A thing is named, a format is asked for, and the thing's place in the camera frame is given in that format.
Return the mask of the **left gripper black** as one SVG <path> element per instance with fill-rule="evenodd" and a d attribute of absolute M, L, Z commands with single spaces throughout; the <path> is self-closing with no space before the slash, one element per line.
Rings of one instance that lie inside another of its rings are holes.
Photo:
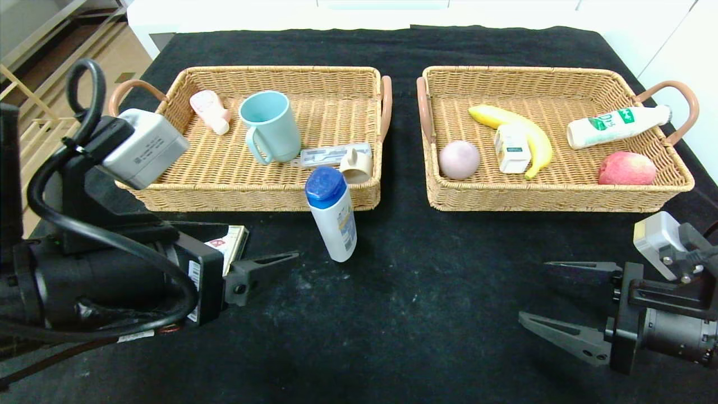
<path fill-rule="evenodd" d="M 225 223 L 172 222 L 180 232 L 177 241 L 152 247 L 194 284 L 198 302 L 187 321 L 192 327 L 218 317 L 223 306 L 246 306 L 258 299 L 290 272 L 298 251 L 241 259 L 224 276 L 223 255 L 209 245 L 225 236 Z M 82 327 L 117 327 L 144 320 L 161 319 L 183 299 L 175 281 L 122 250 L 101 250 L 84 256 L 88 271 L 80 276 L 77 321 Z"/>

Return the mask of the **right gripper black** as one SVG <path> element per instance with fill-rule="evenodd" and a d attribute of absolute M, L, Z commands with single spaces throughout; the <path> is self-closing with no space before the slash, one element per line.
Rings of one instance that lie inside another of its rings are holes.
<path fill-rule="evenodd" d="M 618 286 L 618 309 L 609 319 L 609 341 L 597 328 L 569 324 L 524 311 L 518 322 L 529 332 L 592 366 L 631 374 L 639 350 L 673 356 L 716 370 L 716 278 L 708 273 L 690 284 L 644 279 L 643 264 L 622 269 L 609 261 L 547 261 L 544 269 L 560 286 Z"/>

